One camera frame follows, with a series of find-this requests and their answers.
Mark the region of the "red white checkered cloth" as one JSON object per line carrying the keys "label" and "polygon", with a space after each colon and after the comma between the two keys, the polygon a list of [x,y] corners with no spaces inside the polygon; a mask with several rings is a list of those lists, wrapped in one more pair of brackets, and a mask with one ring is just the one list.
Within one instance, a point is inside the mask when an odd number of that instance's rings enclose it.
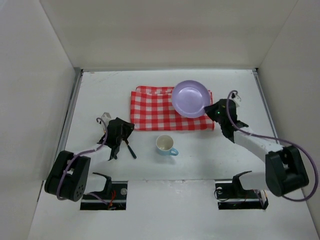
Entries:
{"label": "red white checkered cloth", "polygon": [[172,86],[137,86],[130,95],[130,122],[137,131],[214,130],[215,123],[206,115],[181,116],[172,104]]}

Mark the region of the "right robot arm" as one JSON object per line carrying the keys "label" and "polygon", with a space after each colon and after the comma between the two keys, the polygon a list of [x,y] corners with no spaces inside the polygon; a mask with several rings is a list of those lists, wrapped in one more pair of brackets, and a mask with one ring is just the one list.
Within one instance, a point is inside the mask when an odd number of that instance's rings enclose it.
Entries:
{"label": "right robot arm", "polygon": [[248,190],[269,190],[282,197],[309,184],[300,151],[290,144],[271,142],[258,135],[244,122],[238,120],[237,106],[233,100],[220,99],[204,108],[206,115],[220,125],[222,134],[239,145],[265,165],[263,172],[244,171],[232,178],[234,191],[244,194]]}

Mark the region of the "light blue mug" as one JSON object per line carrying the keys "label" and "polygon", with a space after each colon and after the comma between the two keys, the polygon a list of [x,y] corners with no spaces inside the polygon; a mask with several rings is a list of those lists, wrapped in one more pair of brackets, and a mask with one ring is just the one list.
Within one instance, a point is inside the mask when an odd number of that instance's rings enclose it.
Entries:
{"label": "light blue mug", "polygon": [[179,152],[174,148],[174,140],[169,135],[160,135],[156,139],[157,152],[161,156],[178,156]]}

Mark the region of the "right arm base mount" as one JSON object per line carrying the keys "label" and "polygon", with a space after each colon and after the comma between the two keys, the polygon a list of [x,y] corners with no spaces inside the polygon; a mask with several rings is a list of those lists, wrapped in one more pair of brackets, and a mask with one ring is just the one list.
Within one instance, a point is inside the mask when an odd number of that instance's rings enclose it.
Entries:
{"label": "right arm base mount", "polygon": [[269,200],[264,190],[238,190],[231,179],[215,181],[214,196],[219,210],[266,210]]}

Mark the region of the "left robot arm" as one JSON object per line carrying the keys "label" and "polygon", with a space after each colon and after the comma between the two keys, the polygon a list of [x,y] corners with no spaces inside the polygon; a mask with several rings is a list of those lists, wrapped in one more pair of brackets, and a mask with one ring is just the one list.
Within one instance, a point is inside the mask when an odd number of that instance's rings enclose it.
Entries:
{"label": "left robot arm", "polygon": [[110,148],[109,160],[116,160],[122,142],[126,142],[135,129],[133,123],[120,118],[110,119],[98,117],[96,122],[103,129],[103,136],[97,142],[97,147],[77,154],[63,150],[57,155],[44,184],[44,191],[56,196],[60,201],[77,202],[85,193],[91,158],[89,154],[96,153],[103,147]]}

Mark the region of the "purple plastic plate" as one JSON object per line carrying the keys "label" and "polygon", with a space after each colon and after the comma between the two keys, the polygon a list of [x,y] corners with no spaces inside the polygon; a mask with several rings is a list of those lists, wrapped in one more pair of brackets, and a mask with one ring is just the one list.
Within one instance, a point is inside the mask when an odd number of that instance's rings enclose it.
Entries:
{"label": "purple plastic plate", "polygon": [[205,115],[205,107],[211,105],[211,92],[200,82],[185,80],[172,90],[172,106],[185,118],[199,118]]}

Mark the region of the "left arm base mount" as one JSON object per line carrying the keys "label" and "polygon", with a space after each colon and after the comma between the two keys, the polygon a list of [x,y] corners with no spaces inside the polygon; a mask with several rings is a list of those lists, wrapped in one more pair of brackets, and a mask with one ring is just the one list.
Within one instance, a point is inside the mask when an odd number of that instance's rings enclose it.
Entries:
{"label": "left arm base mount", "polygon": [[81,211],[124,211],[127,208],[128,182],[113,181],[111,189],[86,194],[80,202]]}

